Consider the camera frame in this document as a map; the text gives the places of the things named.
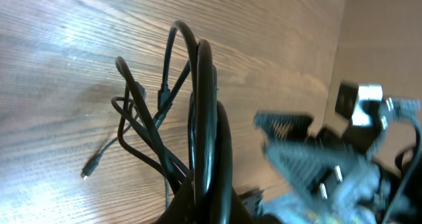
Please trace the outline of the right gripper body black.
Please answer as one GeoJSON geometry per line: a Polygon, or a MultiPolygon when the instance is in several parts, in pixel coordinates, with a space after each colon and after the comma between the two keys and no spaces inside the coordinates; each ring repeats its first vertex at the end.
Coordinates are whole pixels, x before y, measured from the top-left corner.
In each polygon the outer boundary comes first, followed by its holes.
{"type": "Polygon", "coordinates": [[[349,126],[339,135],[329,126],[322,127],[315,136],[316,142],[333,142],[351,146],[363,158],[342,178],[340,168],[334,172],[341,183],[334,191],[334,199],[329,204],[311,204],[318,211],[338,214],[349,220],[348,214],[362,205],[375,213],[384,213],[392,200],[392,179],[375,161],[375,153],[384,142],[384,128],[349,126]]]}

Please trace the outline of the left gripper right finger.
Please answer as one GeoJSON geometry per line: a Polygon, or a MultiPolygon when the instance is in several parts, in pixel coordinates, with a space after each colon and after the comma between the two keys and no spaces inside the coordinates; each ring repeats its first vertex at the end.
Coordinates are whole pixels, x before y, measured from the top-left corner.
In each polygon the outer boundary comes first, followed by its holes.
{"type": "Polygon", "coordinates": [[[232,189],[229,224],[253,224],[253,219],[244,205],[244,202],[246,202],[251,195],[251,190],[238,194],[234,188],[232,189]]]}

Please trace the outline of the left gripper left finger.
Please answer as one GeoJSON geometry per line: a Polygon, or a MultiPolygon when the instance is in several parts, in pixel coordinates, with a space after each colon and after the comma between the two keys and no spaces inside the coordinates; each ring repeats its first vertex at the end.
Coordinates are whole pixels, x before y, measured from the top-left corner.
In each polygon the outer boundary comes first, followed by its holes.
{"type": "Polygon", "coordinates": [[[196,208],[193,191],[193,178],[187,177],[168,209],[154,224],[193,224],[196,223],[196,208]]]}

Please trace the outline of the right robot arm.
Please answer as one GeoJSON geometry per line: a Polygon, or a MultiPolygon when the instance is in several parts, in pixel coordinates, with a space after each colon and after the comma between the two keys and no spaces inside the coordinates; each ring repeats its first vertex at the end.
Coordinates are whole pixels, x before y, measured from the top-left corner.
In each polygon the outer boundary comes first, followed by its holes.
{"type": "Polygon", "coordinates": [[[299,199],[323,217],[351,221],[357,207],[369,208],[375,221],[421,222],[421,123],[415,112],[379,109],[368,114],[369,126],[349,123],[338,136],[323,127],[313,136],[307,114],[257,113],[254,125],[268,137],[264,154],[299,199]],[[415,143],[408,162],[396,156],[400,175],[375,159],[390,122],[408,122],[415,143]]]}

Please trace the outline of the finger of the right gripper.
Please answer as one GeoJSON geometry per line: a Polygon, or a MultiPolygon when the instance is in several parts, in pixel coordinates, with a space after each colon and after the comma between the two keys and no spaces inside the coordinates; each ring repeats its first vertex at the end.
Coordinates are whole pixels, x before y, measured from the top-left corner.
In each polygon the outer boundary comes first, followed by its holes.
{"type": "Polygon", "coordinates": [[[271,140],[264,154],[273,168],[308,204],[329,204],[341,183],[334,170],[340,168],[342,178],[363,158],[351,146],[333,142],[271,140]]]}
{"type": "Polygon", "coordinates": [[[313,120],[314,117],[308,113],[259,111],[253,124],[265,133],[268,141],[312,141],[315,136],[309,134],[309,127],[313,120]]]}

